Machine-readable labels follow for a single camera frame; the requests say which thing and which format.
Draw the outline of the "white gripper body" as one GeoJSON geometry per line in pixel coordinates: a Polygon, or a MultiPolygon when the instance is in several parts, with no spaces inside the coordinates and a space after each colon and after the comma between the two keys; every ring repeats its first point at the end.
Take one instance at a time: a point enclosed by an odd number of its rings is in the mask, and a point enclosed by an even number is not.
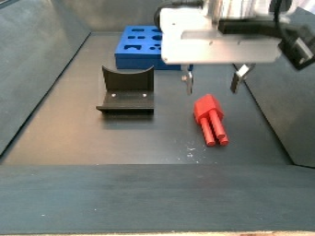
{"type": "Polygon", "coordinates": [[[274,0],[164,0],[154,22],[163,32],[162,58],[170,64],[270,63],[279,39],[242,29],[226,33],[226,23],[259,27],[274,21],[274,0]]]}

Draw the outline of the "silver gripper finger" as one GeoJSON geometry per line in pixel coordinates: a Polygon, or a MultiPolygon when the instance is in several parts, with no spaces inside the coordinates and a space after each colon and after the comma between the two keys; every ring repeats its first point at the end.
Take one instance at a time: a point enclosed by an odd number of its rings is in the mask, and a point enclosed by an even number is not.
{"type": "Polygon", "coordinates": [[[235,68],[232,80],[231,80],[231,85],[230,85],[230,90],[234,94],[238,93],[238,89],[240,84],[246,81],[247,75],[255,68],[255,64],[234,64],[232,65],[235,68]]]}
{"type": "Polygon", "coordinates": [[[186,83],[187,94],[191,95],[194,91],[194,72],[190,65],[182,66],[182,81],[186,83]]]}

